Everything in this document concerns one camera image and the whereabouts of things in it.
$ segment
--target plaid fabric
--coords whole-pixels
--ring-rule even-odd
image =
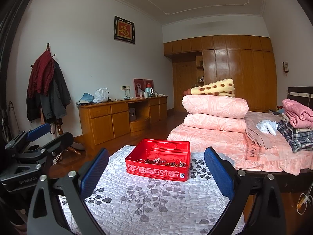
[[[294,140],[288,133],[289,128],[286,127],[283,121],[278,122],[277,130],[284,136],[286,141],[292,148],[293,153],[297,153],[299,150],[312,151],[313,139],[302,138],[300,140]]]
[[[313,139],[313,131],[309,132],[298,132],[292,125],[286,121],[280,121],[279,123],[283,124],[287,128],[288,134],[292,139]]]

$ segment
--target pink framed picture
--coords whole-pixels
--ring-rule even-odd
[[[145,91],[144,80],[134,79],[134,85],[135,85],[136,97],[140,97],[140,93],[142,93],[142,96],[144,96],[144,91]]]
[[[153,80],[144,80],[144,88],[143,91],[145,90],[146,87],[152,87],[152,89],[154,90],[154,84],[153,84]]]

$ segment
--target red box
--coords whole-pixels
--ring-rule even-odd
[[[183,162],[185,167],[164,166],[137,162],[139,159],[154,160],[160,157],[168,162]],[[190,142],[143,139],[125,158],[130,174],[154,179],[187,181],[190,164]]]

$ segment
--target black coat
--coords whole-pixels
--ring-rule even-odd
[[[70,104],[71,96],[67,89],[62,71],[54,62],[54,75],[49,85],[48,95],[36,93],[33,98],[26,97],[27,118],[29,121],[40,118],[40,107],[47,123],[62,118],[66,113],[66,106]]]

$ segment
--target black picture frame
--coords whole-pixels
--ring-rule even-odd
[[[124,18],[115,16],[114,39],[135,44],[135,24]]]

